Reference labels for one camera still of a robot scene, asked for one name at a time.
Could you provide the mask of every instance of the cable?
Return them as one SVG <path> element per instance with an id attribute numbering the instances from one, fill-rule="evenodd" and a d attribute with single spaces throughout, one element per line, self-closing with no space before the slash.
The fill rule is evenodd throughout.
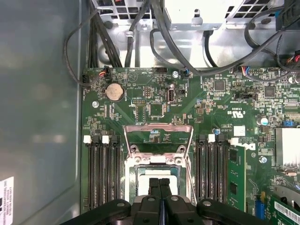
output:
<path id="1" fill-rule="evenodd" d="M 300 69 L 295 69 L 295 68 L 298 67 L 299 61 L 298 61 L 298 62 L 296 63 L 296 65 L 293 66 L 292 68 L 286 67 L 285 65 L 283 65 L 283 64 L 280 62 L 279 54 L 280 54 L 280 46 L 281 46 L 282 39 L 283 39 L 283 35 L 280 36 L 280 38 L 278 39 L 278 42 L 277 42 L 277 47 L 276 47 L 276 60 L 277 60 L 277 63 L 278 63 L 278 65 L 279 65 L 282 69 L 284 69 L 284 70 L 286 70 L 286 71 L 299 73 L 299 72 L 300 72 Z"/>
<path id="2" fill-rule="evenodd" d="M 133 20 L 129 31 L 134 32 L 137 24 L 139 21 L 142 19 L 142 17 L 145 15 L 147 10 L 149 9 L 150 6 L 150 0 L 146 0 L 144 2 L 144 5 L 142 6 L 142 9 L 139 11 L 139 13 L 136 15 L 136 18 Z M 130 67 L 131 63 L 131 56 L 132 56 L 132 50 L 133 50 L 133 37 L 128 37 L 127 38 L 127 54 L 125 58 L 125 67 Z"/>
<path id="3" fill-rule="evenodd" d="M 94 4 L 90 2 L 90 7 L 92 9 L 95 9 Z M 104 25 L 104 22 L 100 16 L 96 16 L 94 18 L 95 25 L 98 30 L 98 34 L 103 42 L 103 45 L 105 47 L 106 53 L 111 61 L 111 64 L 113 67 L 122 67 L 122 63 L 119 58 L 119 54 L 116 50 L 116 47 L 113 44 L 113 41 L 109 34 L 107 33 L 106 27 Z"/>
<path id="4" fill-rule="evenodd" d="M 182 71 L 185 71 L 186 69 L 184 67 L 181 67 L 181 66 L 178 66 L 176 64 L 173 64 L 173 63 L 170 63 L 168 62 L 167 60 L 165 60 L 163 57 L 161 57 L 158 52 L 155 50 L 154 48 L 154 33 L 155 32 L 159 32 L 159 29 L 153 29 L 151 30 L 150 32 L 150 46 L 151 46 L 151 50 L 152 50 L 152 53 L 153 55 L 160 61 L 162 62 L 163 64 L 166 65 L 166 67 L 168 68 L 176 68 L 178 70 L 182 70 Z"/>
<path id="5" fill-rule="evenodd" d="M 173 53 L 173 55 L 179 60 L 179 62 L 181 62 L 194 75 L 199 75 L 199 76 L 210 76 L 210 75 L 214 75 L 214 74 L 219 74 L 219 73 L 222 73 L 224 71 L 227 71 L 233 67 L 239 66 L 239 65 L 249 61 L 250 59 L 255 57 L 259 52 L 261 52 L 265 47 L 267 47 L 269 44 L 271 44 L 275 39 L 277 39 L 283 33 L 283 31 L 279 31 L 279 32 L 275 33 L 272 37 L 270 37 L 261 46 L 254 49 L 251 53 L 249 53 L 248 55 L 244 56 L 243 58 L 237 60 L 236 62 L 233 62 L 227 66 L 219 67 L 219 68 L 213 69 L 213 70 L 198 71 L 182 55 L 182 53 L 180 52 L 180 50 L 174 43 L 174 41 L 169 33 L 169 30 L 167 29 L 167 27 L 165 25 L 164 16 L 160 9 L 159 0 L 152 0 L 152 8 L 154 11 L 155 18 L 157 20 L 157 25 L 160 28 L 160 32 L 161 32 L 163 38 L 165 39 L 169 49 Z"/>
<path id="6" fill-rule="evenodd" d="M 280 10 L 282 10 L 284 7 L 275 7 L 275 8 L 272 8 L 272 9 L 269 9 L 269 10 L 266 10 L 266 11 L 263 11 L 257 15 L 255 15 L 251 20 L 250 22 L 246 25 L 246 28 L 245 28 L 245 32 L 244 32 L 244 36 L 245 36 L 245 40 L 247 42 L 247 44 L 252 47 L 253 49 L 256 49 L 259 47 L 259 44 L 257 44 L 250 36 L 250 33 L 249 33 L 249 29 L 250 29 L 250 26 L 251 24 L 254 24 L 254 20 L 256 20 L 257 18 L 260 18 L 262 16 L 265 16 L 265 15 L 269 15 L 269 14 L 272 14 L 272 13 L 275 13 L 275 12 L 278 12 Z M 262 52 L 264 53 L 267 53 L 267 54 L 270 54 L 272 55 L 274 58 L 275 58 L 275 53 L 270 50 L 270 49 L 263 49 Z"/>
<path id="7" fill-rule="evenodd" d="M 277 33 L 275 33 L 273 36 L 271 36 L 267 41 L 265 41 L 261 46 L 259 46 L 258 48 L 254 49 L 251 53 L 249 53 L 248 55 L 244 56 L 243 58 L 228 64 L 227 66 L 224 67 L 219 67 L 217 69 L 214 70 L 208 70 L 208 71 L 202 71 L 201 72 L 201 76 L 209 76 L 209 75 L 214 75 L 214 74 L 220 74 L 224 71 L 227 71 L 233 67 L 237 67 L 239 65 L 244 64 L 245 62 L 249 61 L 250 59 L 252 59 L 253 57 L 255 57 L 259 52 L 262 51 L 262 49 L 264 49 L 265 47 L 267 47 L 269 44 L 271 44 L 273 41 L 275 41 L 281 34 L 283 33 L 283 31 L 279 31 Z"/>
<path id="8" fill-rule="evenodd" d="M 90 87 L 92 86 L 94 83 L 97 82 L 97 80 L 103 76 L 105 74 L 104 71 L 100 72 L 99 76 L 97 76 L 94 80 L 92 80 L 90 83 L 83 83 L 82 81 L 78 80 L 76 75 L 74 74 L 74 71 L 72 70 L 72 67 L 70 65 L 70 61 L 69 61 L 69 58 L 68 58 L 68 42 L 70 40 L 70 38 L 77 32 L 79 31 L 86 23 L 88 23 L 96 14 L 98 13 L 98 10 L 94 10 L 90 15 L 89 17 L 84 21 L 82 22 L 81 24 L 79 24 L 79 26 L 77 28 L 75 28 L 73 31 L 71 31 L 71 33 L 67 36 L 65 42 L 64 42 L 64 58 L 65 58 L 65 61 L 66 61 L 66 65 L 67 65 L 67 69 L 71 75 L 71 77 L 76 81 L 77 84 L 83 86 L 83 87 Z"/>
<path id="9" fill-rule="evenodd" d="M 210 54 L 210 48 L 209 48 L 209 44 L 210 44 L 210 37 L 211 35 L 214 33 L 213 30 L 206 30 L 204 33 L 203 33 L 203 36 L 204 36 L 204 51 L 205 51 L 205 55 L 207 57 L 207 60 L 210 62 L 211 66 L 212 67 L 218 67 L 216 65 L 216 63 L 214 62 L 214 60 L 212 59 L 211 57 L 211 54 Z"/>

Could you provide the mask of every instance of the small electronic component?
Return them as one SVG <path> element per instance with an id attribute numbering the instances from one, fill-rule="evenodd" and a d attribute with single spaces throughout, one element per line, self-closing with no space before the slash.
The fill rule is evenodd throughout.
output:
<path id="1" fill-rule="evenodd" d="M 292 127 L 292 126 L 294 126 L 294 122 L 293 121 L 284 121 L 283 126 Z"/>
<path id="2" fill-rule="evenodd" d="M 200 115 L 203 115 L 204 114 L 204 109 L 197 108 L 197 113 L 200 114 Z"/>
<path id="3" fill-rule="evenodd" d="M 254 93 L 247 93 L 247 92 L 236 93 L 234 98 L 235 98 L 235 100 L 239 100 L 239 101 L 242 101 L 242 100 L 256 100 L 257 95 L 254 94 Z"/>
<path id="4" fill-rule="evenodd" d="M 145 99 L 134 99 L 132 100 L 133 105 L 145 105 L 146 100 Z"/>
<path id="5" fill-rule="evenodd" d="M 274 98 L 275 97 L 275 87 L 267 86 L 264 88 L 264 96 L 266 98 Z"/>
<path id="6" fill-rule="evenodd" d="M 145 98 L 152 98 L 152 88 L 145 87 Z"/>
<path id="7" fill-rule="evenodd" d="M 238 186 L 235 183 L 230 182 L 230 184 L 229 184 L 229 190 L 230 190 L 231 193 L 233 193 L 234 195 L 236 195 L 237 192 L 238 192 Z"/>
<path id="8" fill-rule="evenodd" d="M 236 150 L 229 150 L 229 159 L 236 162 L 238 160 L 238 152 Z"/>
<path id="9" fill-rule="evenodd" d="M 267 126 L 261 126 L 260 127 L 260 132 L 262 133 L 262 134 L 266 134 L 266 133 L 268 133 L 270 131 L 270 127 L 267 127 Z"/>
<path id="10" fill-rule="evenodd" d="M 121 101 L 124 97 L 124 89 L 118 83 L 111 83 L 107 86 L 105 94 L 113 102 Z"/>
<path id="11" fill-rule="evenodd" d="M 178 90 L 178 95 L 179 96 L 185 96 L 185 94 L 186 94 L 186 90 L 184 90 L 184 89 L 179 89 Z"/>
<path id="12" fill-rule="evenodd" d="M 204 121 L 204 117 L 203 117 L 203 116 L 197 116 L 196 121 L 197 121 L 198 123 L 202 123 L 202 122 Z"/>
<path id="13" fill-rule="evenodd" d="M 225 82 L 223 80 L 215 80 L 215 90 L 225 90 Z"/>
<path id="14" fill-rule="evenodd" d="M 157 67 L 155 69 L 158 74 L 165 74 L 166 72 L 168 72 L 168 69 L 164 67 Z"/>

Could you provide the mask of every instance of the black cable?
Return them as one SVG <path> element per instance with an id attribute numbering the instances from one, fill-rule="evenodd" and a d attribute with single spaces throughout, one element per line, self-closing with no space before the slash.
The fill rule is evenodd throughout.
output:
<path id="1" fill-rule="evenodd" d="M 89 1 L 89 2 L 90 2 L 90 7 L 92 9 L 94 9 L 94 4 L 91 1 Z M 105 47 L 107 55 L 108 55 L 111 62 L 115 62 L 115 65 L 112 64 L 112 66 L 113 67 L 122 67 L 122 63 L 120 61 L 120 58 L 119 58 L 118 52 L 116 50 L 116 47 L 114 46 L 111 37 L 107 33 L 107 30 L 106 30 L 106 27 L 104 25 L 104 22 L 103 22 L 102 18 L 100 16 L 96 16 L 94 18 L 94 20 L 95 20 L 96 28 L 98 30 L 98 34 L 101 37 L 101 40 L 103 42 L 104 47 L 107 45 L 107 48 Z"/>
<path id="2" fill-rule="evenodd" d="M 169 33 L 169 30 L 167 29 L 167 27 L 165 25 L 165 20 L 164 20 L 164 16 L 163 16 L 163 13 L 160 8 L 159 0 L 152 0 L 152 8 L 154 11 L 155 18 L 157 20 L 157 25 L 160 28 L 160 32 L 161 32 L 163 38 L 165 39 L 169 49 L 173 53 L 173 55 L 194 75 L 199 75 L 199 76 L 210 76 L 210 75 L 219 74 L 219 73 L 222 73 L 224 71 L 227 71 L 233 67 L 239 66 L 239 65 L 249 61 L 250 59 L 255 57 L 259 52 L 261 52 L 265 47 L 267 47 L 269 44 L 271 44 L 275 39 L 277 39 L 283 33 L 283 31 L 279 31 L 279 32 L 275 33 L 272 37 L 270 37 L 261 46 L 254 49 L 250 54 L 244 56 L 243 58 L 237 60 L 236 62 L 233 62 L 227 66 L 219 67 L 219 68 L 213 69 L 213 70 L 198 71 L 182 55 L 182 53 L 180 52 L 180 50 L 174 43 L 174 41 Z"/>
<path id="3" fill-rule="evenodd" d="M 142 6 L 142 9 L 139 11 L 139 13 L 136 15 L 136 18 L 133 20 L 129 31 L 134 32 L 137 24 L 139 21 L 142 19 L 142 17 L 145 15 L 147 10 L 149 9 L 150 6 L 150 0 L 146 0 L 144 2 L 144 5 Z M 132 50 L 133 50 L 133 37 L 128 37 L 127 38 L 127 54 L 125 58 L 125 67 L 130 67 L 131 63 L 131 56 L 132 56 Z"/>
<path id="4" fill-rule="evenodd" d="M 283 74 L 279 77 L 276 77 L 276 78 L 273 78 L 273 79 L 268 79 L 268 80 L 264 80 L 264 79 L 261 79 L 259 77 L 256 77 L 256 76 L 250 76 L 248 74 L 244 74 L 244 76 L 250 80 L 253 80 L 253 81 L 256 81 L 256 82 L 267 82 L 267 83 L 270 83 L 270 82 L 276 82 L 276 81 L 279 81 L 279 80 L 282 80 L 284 79 L 285 77 L 288 77 L 292 75 L 291 72 L 287 72 L 286 74 Z"/>
<path id="5" fill-rule="evenodd" d="M 281 35 L 280 38 L 278 39 L 277 47 L 276 47 L 276 60 L 277 60 L 278 65 L 286 71 L 300 73 L 300 69 L 295 69 L 298 67 L 299 61 L 292 68 L 286 67 L 285 65 L 283 65 L 280 62 L 279 54 L 280 54 L 280 46 L 281 46 L 282 39 L 283 39 L 283 35 Z"/>
<path id="6" fill-rule="evenodd" d="M 96 33 L 96 26 L 94 23 L 91 23 L 91 64 L 92 68 L 98 67 L 98 40 L 97 40 L 97 33 Z"/>
<path id="7" fill-rule="evenodd" d="M 269 14 L 272 14 L 272 13 L 275 13 L 275 12 L 278 12 L 279 10 L 282 10 L 284 7 L 275 7 L 275 8 L 272 8 L 272 9 L 269 9 L 269 10 L 266 10 L 266 11 L 262 11 L 261 13 L 255 15 L 251 20 L 250 22 L 246 25 L 246 28 L 245 28 L 245 32 L 244 32 L 244 36 L 245 36 L 245 40 L 247 42 L 247 44 L 252 47 L 253 49 L 256 49 L 259 47 L 259 44 L 257 44 L 250 36 L 250 33 L 249 33 L 249 29 L 250 29 L 250 26 L 251 24 L 254 24 L 254 21 L 257 19 L 257 18 L 260 18 L 262 16 L 265 16 L 265 15 L 269 15 Z M 270 50 L 270 49 L 263 49 L 262 50 L 263 53 L 267 53 L 267 54 L 270 54 L 274 59 L 275 59 L 275 53 Z"/>
<path id="8" fill-rule="evenodd" d="M 218 67 L 216 65 L 216 63 L 214 62 L 214 60 L 212 59 L 212 56 L 210 54 L 210 37 L 211 35 L 214 33 L 213 30 L 206 30 L 204 33 L 203 33 L 203 36 L 204 36 L 204 51 L 205 51 L 205 55 L 207 57 L 207 60 L 210 62 L 211 66 L 212 67 Z"/>
<path id="9" fill-rule="evenodd" d="M 179 65 L 176 65 L 176 64 L 173 64 L 173 63 L 170 63 L 168 62 L 167 60 L 165 60 L 163 57 L 161 57 L 158 52 L 155 50 L 154 48 L 154 33 L 155 32 L 159 32 L 159 29 L 153 29 L 151 30 L 150 32 L 150 46 L 151 46 L 151 50 L 152 50 L 152 53 L 153 55 L 160 61 L 162 62 L 163 64 L 166 65 L 166 67 L 168 68 L 175 68 L 175 69 L 178 69 L 178 70 L 182 70 L 182 71 L 185 71 L 186 69 L 184 67 L 181 67 Z"/>
<path id="10" fill-rule="evenodd" d="M 83 83 L 82 81 L 80 81 L 80 80 L 77 79 L 77 76 L 74 74 L 74 71 L 72 70 L 72 67 L 70 65 L 70 61 L 69 61 L 69 58 L 68 58 L 68 42 L 69 42 L 70 38 L 78 30 L 80 30 L 83 27 L 83 25 L 85 25 L 86 23 L 88 23 L 97 13 L 98 13 L 98 10 L 97 9 L 94 10 L 84 22 L 82 22 L 81 24 L 79 24 L 79 26 L 77 28 L 75 28 L 73 31 L 71 31 L 71 33 L 67 36 L 67 38 L 66 38 L 66 40 L 64 42 L 64 58 L 65 58 L 65 61 L 66 61 L 67 69 L 68 69 L 71 77 L 76 81 L 76 83 L 79 84 L 79 85 L 81 85 L 81 86 L 83 86 L 83 87 L 90 87 L 90 86 L 92 86 L 94 83 L 97 82 L 97 80 L 100 78 L 100 76 L 95 77 L 95 79 L 92 80 L 90 83 Z"/>
<path id="11" fill-rule="evenodd" d="M 89 1 L 89 3 L 90 3 L 90 8 L 94 9 L 93 3 L 91 1 Z M 93 18 L 91 21 L 95 25 L 97 33 L 98 33 L 98 35 L 100 36 L 100 38 L 102 40 L 103 46 L 104 46 L 104 48 L 106 50 L 106 54 L 108 56 L 108 59 L 109 59 L 111 65 L 112 65 L 112 67 L 118 67 L 118 65 L 116 63 L 116 60 L 115 60 L 115 57 L 114 57 L 114 55 L 113 55 L 113 53 L 112 53 L 112 51 L 110 49 L 110 46 L 109 46 L 108 42 L 106 41 L 106 38 L 105 38 L 105 36 L 104 36 L 104 34 L 102 32 L 102 29 L 101 29 L 101 27 L 99 25 L 97 17 Z"/>

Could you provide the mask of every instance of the black ram slot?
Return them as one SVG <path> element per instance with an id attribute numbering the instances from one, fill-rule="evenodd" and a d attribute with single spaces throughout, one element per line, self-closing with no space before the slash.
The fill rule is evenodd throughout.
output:
<path id="1" fill-rule="evenodd" d="M 100 167 L 102 168 L 102 171 L 101 171 L 101 174 L 102 174 L 102 178 L 101 178 L 101 181 L 102 181 L 102 204 L 106 203 L 107 202 L 107 174 L 106 174 L 106 167 L 107 167 L 107 145 L 104 144 L 103 145 L 103 148 L 102 148 L 102 164 L 100 165 Z"/>
<path id="2" fill-rule="evenodd" d="M 112 170 L 113 170 L 113 162 L 112 162 L 112 148 L 111 148 L 111 144 L 106 148 L 106 178 L 107 178 L 107 186 L 106 186 L 106 196 L 107 196 L 107 201 L 111 201 L 112 200 Z"/>
<path id="3" fill-rule="evenodd" d="M 114 199 L 120 199 L 120 137 L 113 136 L 112 137 L 112 158 L 113 165 L 112 168 L 114 170 L 113 175 L 113 196 Z"/>
<path id="4" fill-rule="evenodd" d="M 224 161 L 223 161 L 223 203 L 227 202 L 227 176 L 228 176 L 228 146 L 224 146 L 223 153 L 224 153 Z"/>
<path id="5" fill-rule="evenodd" d="M 205 153 L 205 139 L 197 139 L 196 141 L 196 196 L 198 201 L 206 197 L 206 153 Z"/>
<path id="6" fill-rule="evenodd" d="M 224 146 L 222 142 L 217 143 L 217 199 L 224 201 Z"/>
<path id="7" fill-rule="evenodd" d="M 89 183 L 88 183 L 88 205 L 89 205 L 89 210 L 94 208 L 94 194 L 93 194 L 93 186 L 94 186 L 94 179 L 93 179 L 93 162 L 94 162 L 94 147 L 92 144 L 87 145 L 88 147 L 88 155 L 89 155 L 89 160 L 88 160 L 88 178 L 89 178 Z"/>
<path id="8" fill-rule="evenodd" d="M 219 170 L 219 152 L 218 152 L 218 145 L 214 145 L 214 180 L 212 182 L 214 183 L 214 196 L 213 199 L 218 201 L 218 193 L 219 193 L 219 176 L 218 176 L 218 170 Z"/>
<path id="9" fill-rule="evenodd" d="M 98 170 L 98 155 L 99 155 L 99 145 L 91 143 L 89 145 L 89 186 L 88 186 L 88 199 L 89 199 L 89 209 L 92 210 L 99 206 L 99 170 Z"/>
<path id="10" fill-rule="evenodd" d="M 97 144 L 94 145 L 94 161 L 93 161 L 93 193 L 94 193 L 94 206 L 99 206 L 99 170 L 98 170 L 98 164 L 99 164 L 99 146 Z"/>
<path id="11" fill-rule="evenodd" d="M 208 169 L 209 169 L 209 197 L 208 198 L 211 198 L 211 199 L 214 199 L 214 193 L 215 193 L 215 183 L 214 183 L 214 180 L 215 180 L 215 145 L 213 143 L 209 143 L 208 145 L 208 162 L 209 162 L 209 166 L 208 166 Z"/>

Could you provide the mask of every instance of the integrated circuit chip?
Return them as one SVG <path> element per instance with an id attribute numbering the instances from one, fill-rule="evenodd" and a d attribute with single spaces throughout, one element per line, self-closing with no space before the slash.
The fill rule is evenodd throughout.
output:
<path id="1" fill-rule="evenodd" d="M 225 82 L 223 80 L 215 80 L 215 90 L 225 90 Z"/>
<path id="2" fill-rule="evenodd" d="M 236 150 L 230 149 L 229 151 L 229 159 L 236 162 L 238 159 L 238 152 Z"/>
<path id="3" fill-rule="evenodd" d="M 229 190 L 230 190 L 231 193 L 233 193 L 233 194 L 236 195 L 237 192 L 238 192 L 238 186 L 236 184 L 230 182 L 230 184 L 229 184 Z"/>
<path id="4" fill-rule="evenodd" d="M 275 87 L 268 86 L 264 88 L 264 96 L 266 98 L 273 98 L 275 97 Z"/>

